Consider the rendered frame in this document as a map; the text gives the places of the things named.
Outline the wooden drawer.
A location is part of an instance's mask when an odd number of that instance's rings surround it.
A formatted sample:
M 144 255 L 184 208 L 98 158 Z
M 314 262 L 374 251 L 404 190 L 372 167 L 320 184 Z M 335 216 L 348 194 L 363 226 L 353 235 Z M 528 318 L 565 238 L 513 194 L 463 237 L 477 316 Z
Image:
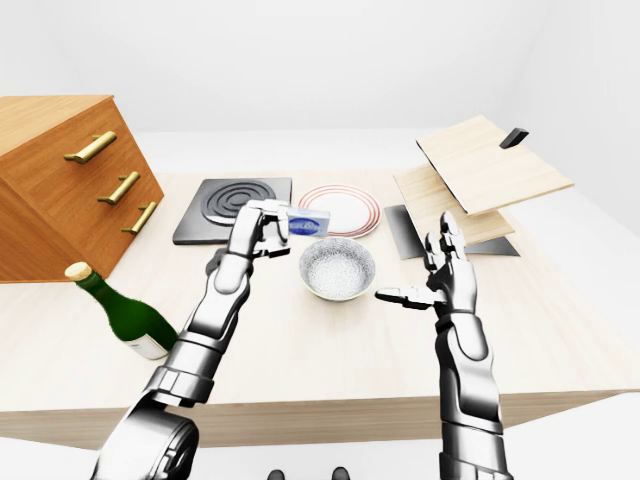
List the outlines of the wooden drawer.
M 97 201 L 99 196 L 115 190 L 121 183 L 119 176 L 132 171 L 137 171 L 140 178 L 116 205 Z M 139 218 L 139 206 L 154 201 L 157 203 L 155 213 L 162 198 L 163 192 L 154 174 L 142 161 L 119 163 L 104 173 L 94 174 L 89 185 L 74 194 L 69 214 L 69 233 L 84 261 L 108 275 L 151 217 L 137 235 L 122 232 L 121 228 L 132 226 Z
M 111 95 L 0 97 L 0 178 L 38 201 L 122 175 L 130 143 Z
M 48 159 L 30 194 L 69 237 L 127 242 L 163 192 L 128 129 L 80 137 Z

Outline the green glass bottle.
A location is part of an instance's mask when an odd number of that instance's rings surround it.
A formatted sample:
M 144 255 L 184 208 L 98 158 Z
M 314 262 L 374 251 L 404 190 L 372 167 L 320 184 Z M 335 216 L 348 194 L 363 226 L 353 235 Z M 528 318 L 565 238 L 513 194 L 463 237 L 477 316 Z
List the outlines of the green glass bottle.
M 157 360 L 171 351 L 178 334 L 153 307 L 117 292 L 86 262 L 71 264 L 65 276 L 102 306 L 115 336 L 136 353 Z

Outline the blue and white cream cheese box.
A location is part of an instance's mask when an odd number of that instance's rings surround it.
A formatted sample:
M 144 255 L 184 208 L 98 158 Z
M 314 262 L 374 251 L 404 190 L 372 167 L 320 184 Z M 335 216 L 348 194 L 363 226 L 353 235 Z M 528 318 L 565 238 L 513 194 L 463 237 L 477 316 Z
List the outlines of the blue and white cream cheese box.
M 289 207 L 289 233 L 298 236 L 327 237 L 331 214 L 328 211 Z

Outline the small black block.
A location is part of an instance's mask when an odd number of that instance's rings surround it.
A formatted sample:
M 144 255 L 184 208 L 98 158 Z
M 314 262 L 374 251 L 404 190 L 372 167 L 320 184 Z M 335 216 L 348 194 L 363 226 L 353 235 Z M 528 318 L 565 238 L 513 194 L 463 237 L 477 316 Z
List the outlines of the small black block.
M 514 128 L 499 144 L 501 149 L 509 149 L 519 145 L 527 136 L 529 132 L 524 128 Z

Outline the white plate with red rings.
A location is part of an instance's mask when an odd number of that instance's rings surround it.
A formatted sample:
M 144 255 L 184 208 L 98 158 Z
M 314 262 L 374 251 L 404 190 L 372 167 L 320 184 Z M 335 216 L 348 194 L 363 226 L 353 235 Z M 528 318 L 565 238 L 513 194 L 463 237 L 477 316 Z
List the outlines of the white plate with red rings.
M 381 206 L 370 193 L 346 184 L 315 187 L 301 197 L 298 207 L 328 211 L 329 236 L 364 236 L 377 227 L 381 218 Z

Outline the silver robot left hand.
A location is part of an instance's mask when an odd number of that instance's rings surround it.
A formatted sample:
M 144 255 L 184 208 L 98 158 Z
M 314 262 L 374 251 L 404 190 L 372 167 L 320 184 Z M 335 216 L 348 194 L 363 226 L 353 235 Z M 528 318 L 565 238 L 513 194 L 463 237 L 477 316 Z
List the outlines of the silver robot left hand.
M 290 252 L 288 209 L 286 201 L 248 201 L 238 213 L 227 250 L 249 259 L 287 255 Z

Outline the wooden cabinet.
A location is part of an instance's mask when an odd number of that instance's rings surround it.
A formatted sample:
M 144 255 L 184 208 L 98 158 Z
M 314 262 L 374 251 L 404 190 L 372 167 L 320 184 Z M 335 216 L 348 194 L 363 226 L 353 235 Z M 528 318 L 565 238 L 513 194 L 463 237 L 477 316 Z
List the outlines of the wooden cabinet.
M 0 283 L 65 280 L 84 261 L 73 239 L 33 197 L 0 178 Z

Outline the patterned white bowl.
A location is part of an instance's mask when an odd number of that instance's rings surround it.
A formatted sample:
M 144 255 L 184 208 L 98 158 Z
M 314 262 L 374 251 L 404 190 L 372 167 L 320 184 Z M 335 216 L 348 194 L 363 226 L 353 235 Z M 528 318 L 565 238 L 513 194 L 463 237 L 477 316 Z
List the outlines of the patterned white bowl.
M 363 294 L 373 283 L 376 264 L 372 254 L 348 238 L 327 238 L 308 246 L 299 259 L 299 273 L 316 296 L 345 302 Z

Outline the silver robot right hand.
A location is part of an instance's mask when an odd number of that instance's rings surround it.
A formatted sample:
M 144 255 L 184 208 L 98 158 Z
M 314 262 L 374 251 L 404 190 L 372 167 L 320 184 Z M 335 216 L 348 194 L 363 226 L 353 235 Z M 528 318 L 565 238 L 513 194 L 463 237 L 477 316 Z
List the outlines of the silver robot right hand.
M 376 299 L 417 310 L 434 307 L 438 317 L 475 313 L 477 284 L 464 251 L 464 236 L 449 211 L 441 215 L 439 223 L 440 237 L 429 232 L 424 241 L 424 265 L 429 272 L 426 285 L 379 289 Z

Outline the flat dark stove plate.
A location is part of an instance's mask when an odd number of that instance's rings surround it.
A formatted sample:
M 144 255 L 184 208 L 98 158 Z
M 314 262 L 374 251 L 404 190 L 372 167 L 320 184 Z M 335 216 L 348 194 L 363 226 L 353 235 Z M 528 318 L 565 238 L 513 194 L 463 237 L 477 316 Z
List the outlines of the flat dark stove plate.
M 206 179 L 179 222 L 175 245 L 224 244 L 238 212 L 249 200 L 290 202 L 290 177 Z

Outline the pale wooden two-tier shelf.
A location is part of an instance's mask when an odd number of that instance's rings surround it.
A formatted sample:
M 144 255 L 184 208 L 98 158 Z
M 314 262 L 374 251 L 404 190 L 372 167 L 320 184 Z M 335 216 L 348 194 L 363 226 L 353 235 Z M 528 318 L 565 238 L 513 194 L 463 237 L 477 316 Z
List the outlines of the pale wooden two-tier shelf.
M 416 141 L 427 162 L 394 176 L 402 206 L 387 207 L 401 259 L 420 257 L 426 233 L 449 211 L 470 253 L 513 255 L 506 206 L 570 188 L 574 182 L 524 146 L 499 144 L 509 134 L 477 116 Z

